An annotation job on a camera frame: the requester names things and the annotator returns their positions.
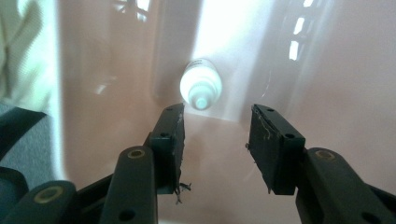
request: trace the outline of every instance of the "translucent plastic container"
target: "translucent plastic container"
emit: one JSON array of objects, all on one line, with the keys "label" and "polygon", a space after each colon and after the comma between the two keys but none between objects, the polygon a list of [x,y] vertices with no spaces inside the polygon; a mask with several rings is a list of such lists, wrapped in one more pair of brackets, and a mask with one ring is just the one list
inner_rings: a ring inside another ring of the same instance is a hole
[{"label": "translucent plastic container", "polygon": [[54,169],[78,189],[144,143],[161,111],[183,102],[197,58],[221,74],[207,110],[186,104],[181,180],[159,196],[160,223],[301,223],[295,197],[268,195],[245,149],[253,104],[344,156],[396,193],[394,1],[58,1],[59,104]]}]

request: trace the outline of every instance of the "gray fabric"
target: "gray fabric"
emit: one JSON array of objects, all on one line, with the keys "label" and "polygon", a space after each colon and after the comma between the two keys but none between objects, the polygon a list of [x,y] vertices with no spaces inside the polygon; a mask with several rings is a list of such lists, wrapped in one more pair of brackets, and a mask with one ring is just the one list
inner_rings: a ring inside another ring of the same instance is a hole
[{"label": "gray fabric", "polygon": [[[0,115],[12,106],[0,104]],[[29,189],[54,179],[51,168],[50,118],[40,120],[8,152],[0,166],[24,174]]]}]

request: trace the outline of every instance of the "screw hole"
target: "screw hole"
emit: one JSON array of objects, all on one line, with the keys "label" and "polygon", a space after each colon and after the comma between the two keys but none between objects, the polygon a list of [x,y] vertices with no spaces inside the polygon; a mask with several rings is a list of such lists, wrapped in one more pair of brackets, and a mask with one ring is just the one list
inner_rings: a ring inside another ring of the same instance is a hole
[{"label": "screw hole", "polygon": [[59,198],[64,193],[64,188],[61,186],[51,186],[46,189],[42,189],[35,196],[36,203],[50,203],[55,199]]},{"label": "screw hole", "polygon": [[130,220],[134,219],[135,215],[136,215],[136,213],[134,212],[133,209],[127,209],[120,213],[119,220],[120,221],[130,221]]},{"label": "screw hole", "polygon": [[335,159],[335,156],[331,152],[325,150],[318,150],[315,152],[315,154],[317,157],[326,161],[333,161]]},{"label": "screw hole", "polygon": [[131,159],[138,159],[145,156],[145,151],[142,149],[134,149],[128,153],[128,157]]},{"label": "screw hole", "polygon": [[361,216],[368,223],[372,223],[372,224],[380,224],[381,223],[381,220],[376,215],[373,215],[371,213],[363,212],[363,213],[361,213]]},{"label": "screw hole", "polygon": [[294,134],[292,134],[292,133],[287,133],[287,134],[285,134],[285,136],[288,137],[288,138],[294,138],[295,137]]}]

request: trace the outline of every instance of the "white bottle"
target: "white bottle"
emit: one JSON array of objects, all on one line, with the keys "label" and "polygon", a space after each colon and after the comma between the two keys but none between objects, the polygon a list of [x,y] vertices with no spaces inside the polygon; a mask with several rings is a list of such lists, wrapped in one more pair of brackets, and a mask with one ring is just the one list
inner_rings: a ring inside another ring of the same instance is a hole
[{"label": "white bottle", "polygon": [[215,65],[206,59],[190,62],[180,81],[183,99],[197,110],[205,110],[220,97],[221,78]]}]

